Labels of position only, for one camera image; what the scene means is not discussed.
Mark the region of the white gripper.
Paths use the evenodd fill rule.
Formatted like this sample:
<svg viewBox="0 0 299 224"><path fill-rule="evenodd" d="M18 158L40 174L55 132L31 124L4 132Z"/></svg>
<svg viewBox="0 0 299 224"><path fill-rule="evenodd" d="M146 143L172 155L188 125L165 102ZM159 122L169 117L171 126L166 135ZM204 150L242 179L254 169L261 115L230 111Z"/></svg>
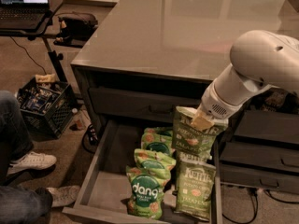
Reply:
<svg viewBox="0 0 299 224"><path fill-rule="evenodd" d="M230 105L216 93L214 83L205 90L199 109L192 118L191 125L198 131L211 128L214 119L228 119L241 108L241 105Z"/></svg>

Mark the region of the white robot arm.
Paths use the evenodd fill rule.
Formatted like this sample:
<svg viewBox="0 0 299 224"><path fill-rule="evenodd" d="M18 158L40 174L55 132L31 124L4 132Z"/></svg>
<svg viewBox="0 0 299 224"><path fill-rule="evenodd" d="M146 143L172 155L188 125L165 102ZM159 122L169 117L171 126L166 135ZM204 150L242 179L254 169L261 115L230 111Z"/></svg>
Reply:
<svg viewBox="0 0 299 224"><path fill-rule="evenodd" d="M246 32L232 45L230 64L206 88L191 125L209 129L272 87L299 92L299 40L264 30Z"/></svg>

